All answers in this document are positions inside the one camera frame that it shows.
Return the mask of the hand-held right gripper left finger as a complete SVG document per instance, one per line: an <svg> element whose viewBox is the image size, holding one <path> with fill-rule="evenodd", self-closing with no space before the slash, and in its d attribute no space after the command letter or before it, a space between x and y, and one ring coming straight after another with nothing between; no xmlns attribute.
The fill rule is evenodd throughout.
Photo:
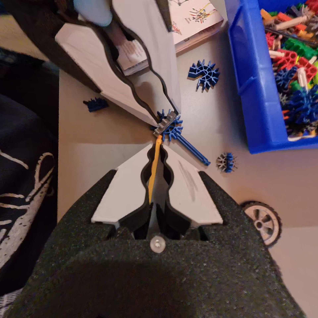
<svg viewBox="0 0 318 318"><path fill-rule="evenodd" d="M98 204L91 223L126 227L137 231L150 214L148 182L153 161L153 143L118 166Z"/></svg>

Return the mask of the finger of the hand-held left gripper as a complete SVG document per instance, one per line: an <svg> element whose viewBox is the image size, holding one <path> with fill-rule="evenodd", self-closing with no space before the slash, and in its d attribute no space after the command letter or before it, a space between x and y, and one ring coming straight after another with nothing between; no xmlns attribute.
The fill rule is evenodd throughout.
<svg viewBox="0 0 318 318"><path fill-rule="evenodd" d="M117 68L110 47L98 30L65 23L55 41L98 86L101 95L140 120L159 127L149 105L138 97L134 85Z"/></svg>
<svg viewBox="0 0 318 318"><path fill-rule="evenodd" d="M177 114L181 94L169 3L155 0L113 0L117 22L143 47L150 70L161 81L163 92Z"/></svg>

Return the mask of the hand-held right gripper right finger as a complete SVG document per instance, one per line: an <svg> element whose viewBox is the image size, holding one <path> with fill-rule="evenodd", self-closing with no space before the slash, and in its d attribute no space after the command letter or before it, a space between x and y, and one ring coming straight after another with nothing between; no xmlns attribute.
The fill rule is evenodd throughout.
<svg viewBox="0 0 318 318"><path fill-rule="evenodd" d="M166 145L161 145L160 156L168 185L164 214L169 227L184 236L190 228L223 224L200 170Z"/></svg>

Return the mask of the yellow plastic rod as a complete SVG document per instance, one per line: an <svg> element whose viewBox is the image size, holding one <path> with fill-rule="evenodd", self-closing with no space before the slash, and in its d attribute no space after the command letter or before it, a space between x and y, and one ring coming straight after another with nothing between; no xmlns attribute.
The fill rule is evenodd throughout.
<svg viewBox="0 0 318 318"><path fill-rule="evenodd" d="M152 166L151 166L151 176L149 178L149 184L148 184L149 204L152 201L152 193L153 193L153 187L154 187L154 182L155 182L155 178L156 178L157 164L158 164L158 160L159 160L161 143L162 143L162 135L159 135L156 139L154 159L153 159Z"/></svg>

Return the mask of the blue double snowflake connector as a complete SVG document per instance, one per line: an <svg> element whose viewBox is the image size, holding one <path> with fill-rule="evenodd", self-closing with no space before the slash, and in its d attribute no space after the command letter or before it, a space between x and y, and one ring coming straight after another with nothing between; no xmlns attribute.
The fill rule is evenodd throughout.
<svg viewBox="0 0 318 318"><path fill-rule="evenodd" d="M188 78L190 79L198 79L197 87L202 89L203 91L209 91L211 87L214 87L219 81L219 68L215 68L215 63L211 61L205 65L205 60L198 60L197 63L193 63L193 65L189 68Z"/></svg>

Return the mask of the grey snowflake connector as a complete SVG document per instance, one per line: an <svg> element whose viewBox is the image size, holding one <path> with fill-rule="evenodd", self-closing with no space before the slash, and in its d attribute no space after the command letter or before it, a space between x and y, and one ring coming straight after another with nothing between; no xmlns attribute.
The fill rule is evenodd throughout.
<svg viewBox="0 0 318 318"><path fill-rule="evenodd" d="M171 111L171 109L169 109L167 115L165 115L164 109L161 111L161 113L157 111L157 116L159 119L159 127L154 129L153 134L155 137L158 137L164 131L166 131L177 119L177 114L174 111Z"/></svg>

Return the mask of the blue plastic bin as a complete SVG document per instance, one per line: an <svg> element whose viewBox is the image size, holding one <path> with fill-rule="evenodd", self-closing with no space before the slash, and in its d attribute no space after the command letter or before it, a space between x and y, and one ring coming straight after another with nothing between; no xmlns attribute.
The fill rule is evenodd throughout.
<svg viewBox="0 0 318 318"><path fill-rule="evenodd" d="M226 0L228 36L251 154L317 149L317 137L289 141L260 14L286 11L292 0Z"/></svg>

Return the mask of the blue connector with black peg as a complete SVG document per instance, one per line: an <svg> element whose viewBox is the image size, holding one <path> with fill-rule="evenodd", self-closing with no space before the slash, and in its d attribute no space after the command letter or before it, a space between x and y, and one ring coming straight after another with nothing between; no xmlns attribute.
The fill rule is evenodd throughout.
<svg viewBox="0 0 318 318"><path fill-rule="evenodd" d="M89 101L83 101L83 104L87 106L90 113L109 107L108 102L100 97L95 97L94 99L90 99Z"/></svg>

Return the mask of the grey and blue connector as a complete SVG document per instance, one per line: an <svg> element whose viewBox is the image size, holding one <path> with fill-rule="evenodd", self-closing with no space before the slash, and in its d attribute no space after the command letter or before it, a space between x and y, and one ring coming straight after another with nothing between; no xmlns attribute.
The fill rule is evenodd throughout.
<svg viewBox="0 0 318 318"><path fill-rule="evenodd" d="M238 168L236 157L231 152L223 152L216 160L216 167L223 173L232 173Z"/></svg>

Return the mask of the toy instruction booklet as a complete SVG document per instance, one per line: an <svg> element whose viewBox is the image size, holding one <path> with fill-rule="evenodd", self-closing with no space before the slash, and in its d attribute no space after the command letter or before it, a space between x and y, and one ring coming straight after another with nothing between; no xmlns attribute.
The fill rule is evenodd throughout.
<svg viewBox="0 0 318 318"><path fill-rule="evenodd" d="M169 0L172 34L176 55L217 33L223 17L209 0ZM135 39L117 46L117 63L125 76L148 67L146 53Z"/></svg>

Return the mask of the grey toy wheel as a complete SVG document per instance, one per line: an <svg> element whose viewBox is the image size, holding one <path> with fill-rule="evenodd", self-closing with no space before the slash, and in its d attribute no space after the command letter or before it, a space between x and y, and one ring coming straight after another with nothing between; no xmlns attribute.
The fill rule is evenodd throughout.
<svg viewBox="0 0 318 318"><path fill-rule="evenodd" d="M262 237L264 244L271 248L281 237L282 222L278 213L269 205L259 201L246 201L241 208Z"/></svg>

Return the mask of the person's black printed shirt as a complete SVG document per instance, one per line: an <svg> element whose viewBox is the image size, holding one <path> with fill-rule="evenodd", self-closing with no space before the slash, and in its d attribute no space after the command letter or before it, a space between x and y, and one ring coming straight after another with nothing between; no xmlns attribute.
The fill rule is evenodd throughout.
<svg viewBox="0 0 318 318"><path fill-rule="evenodd" d="M18 292L57 224L58 75L1 48L0 294Z"/></svg>

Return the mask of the pile of colourful construction pieces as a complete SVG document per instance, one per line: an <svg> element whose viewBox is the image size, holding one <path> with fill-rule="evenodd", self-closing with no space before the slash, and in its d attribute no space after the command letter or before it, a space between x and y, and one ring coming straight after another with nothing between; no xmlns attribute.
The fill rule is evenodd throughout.
<svg viewBox="0 0 318 318"><path fill-rule="evenodd" d="M317 137L318 1L259 1L288 141Z"/></svg>

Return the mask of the person's plaid overshirt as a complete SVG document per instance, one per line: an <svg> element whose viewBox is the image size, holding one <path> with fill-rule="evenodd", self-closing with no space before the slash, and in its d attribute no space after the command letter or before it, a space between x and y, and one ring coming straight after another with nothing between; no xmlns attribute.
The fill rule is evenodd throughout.
<svg viewBox="0 0 318 318"><path fill-rule="evenodd" d="M16 298L21 294L23 288L12 291L0 297L0 317L5 316L6 311L12 306Z"/></svg>

